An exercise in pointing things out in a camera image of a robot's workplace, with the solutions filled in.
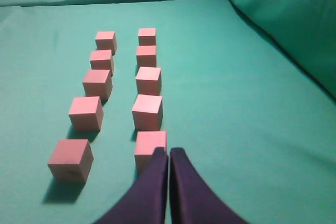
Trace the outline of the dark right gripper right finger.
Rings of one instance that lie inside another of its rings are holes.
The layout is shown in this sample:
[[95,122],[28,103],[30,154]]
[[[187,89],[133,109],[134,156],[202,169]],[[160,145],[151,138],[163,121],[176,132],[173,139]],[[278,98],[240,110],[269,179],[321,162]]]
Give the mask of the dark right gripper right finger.
[[172,223],[246,223],[205,183],[181,147],[170,151]]

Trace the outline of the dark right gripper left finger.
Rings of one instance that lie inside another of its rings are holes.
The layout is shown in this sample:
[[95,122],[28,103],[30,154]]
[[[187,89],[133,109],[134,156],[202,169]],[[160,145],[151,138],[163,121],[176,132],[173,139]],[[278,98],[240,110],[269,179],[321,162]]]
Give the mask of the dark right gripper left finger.
[[123,197],[95,223],[164,223],[168,155],[157,147],[145,171]]

